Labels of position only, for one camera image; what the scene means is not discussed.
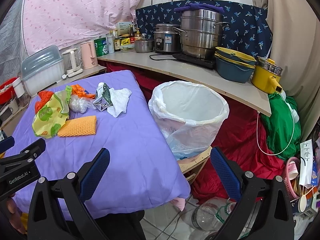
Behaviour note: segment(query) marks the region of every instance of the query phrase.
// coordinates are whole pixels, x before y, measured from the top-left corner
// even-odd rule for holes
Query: blue gripper pad
[[[0,153],[4,153],[14,146],[14,138],[12,136],[5,138],[0,142]]]
[[[229,197],[240,201],[241,183],[216,147],[211,150],[210,160]]]
[[[98,158],[95,160],[95,162],[91,165],[91,168],[80,182],[79,198],[82,201],[82,203],[84,203],[85,200],[88,200],[92,197],[103,174],[108,168],[109,163],[110,153],[107,149],[104,149],[102,153],[98,156]]]

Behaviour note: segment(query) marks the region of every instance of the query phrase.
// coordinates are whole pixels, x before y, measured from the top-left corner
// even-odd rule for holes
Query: pink cloth
[[[106,34],[117,22],[132,21],[140,0],[25,0],[23,36],[29,55]]]
[[[184,198],[176,197],[173,200],[169,201],[172,205],[175,205],[180,211],[184,210],[184,206],[186,205],[186,200]]]

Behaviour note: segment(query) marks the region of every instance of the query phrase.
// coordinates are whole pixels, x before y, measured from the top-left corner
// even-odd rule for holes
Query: red cloth
[[[147,102],[151,99],[153,89],[156,86],[164,82],[179,80],[177,78],[157,73],[155,71],[136,68],[129,65],[107,62],[102,60],[99,61],[99,64],[101,66],[107,67],[108,72],[130,70],[136,77],[137,83],[139,84],[140,89],[144,97],[146,98]]]
[[[261,152],[257,145],[257,111],[228,97],[229,116],[222,123],[220,130],[211,144],[219,146],[229,160],[236,161],[243,171],[252,171],[257,177],[273,179],[281,175],[284,161]],[[267,134],[259,116],[258,141],[261,149],[273,154],[267,147]],[[192,195],[199,204],[218,196],[229,198],[210,160],[207,161],[196,180],[193,182]]]
[[[36,112],[36,114],[50,100],[52,95],[53,95],[52,91],[46,91],[46,90],[40,91],[38,93],[38,96],[40,97],[41,100],[40,101],[36,101],[36,104],[35,104],[35,112]]]

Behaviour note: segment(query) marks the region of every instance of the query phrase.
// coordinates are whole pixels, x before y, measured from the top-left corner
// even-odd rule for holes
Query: trash bin
[[[176,160],[205,151],[229,115],[221,95],[185,81],[155,87],[148,105]]]

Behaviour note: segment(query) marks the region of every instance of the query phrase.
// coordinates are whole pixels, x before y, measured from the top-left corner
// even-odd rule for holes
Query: human hand
[[[21,216],[22,212],[17,207],[15,201],[12,199],[15,194],[12,194],[9,196],[9,199],[7,200],[7,208],[9,212],[11,213],[11,217],[9,218],[10,224],[13,226],[14,229],[18,230],[20,233],[25,234],[26,230],[22,224]]]

